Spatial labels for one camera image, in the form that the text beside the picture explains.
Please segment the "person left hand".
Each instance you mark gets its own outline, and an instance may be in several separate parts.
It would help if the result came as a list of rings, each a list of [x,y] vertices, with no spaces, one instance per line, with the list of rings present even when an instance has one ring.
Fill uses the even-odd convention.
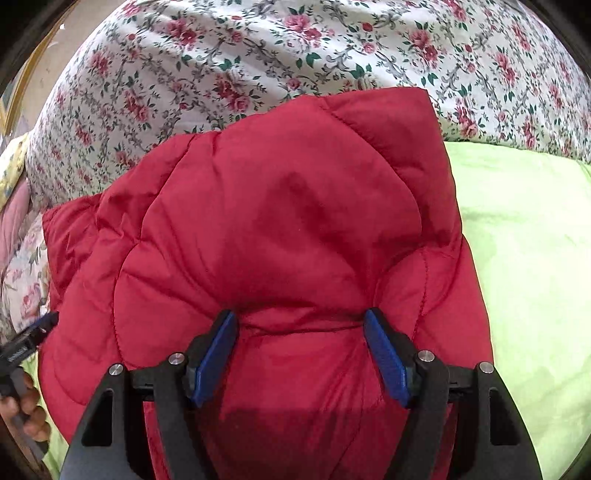
[[[23,442],[25,436],[35,442],[48,441],[51,427],[47,422],[47,412],[40,406],[40,392],[28,373],[23,374],[23,380],[27,390],[19,400],[9,396],[1,398],[1,416],[17,441]],[[20,413],[28,417],[22,431],[19,431],[13,422],[13,418]]]

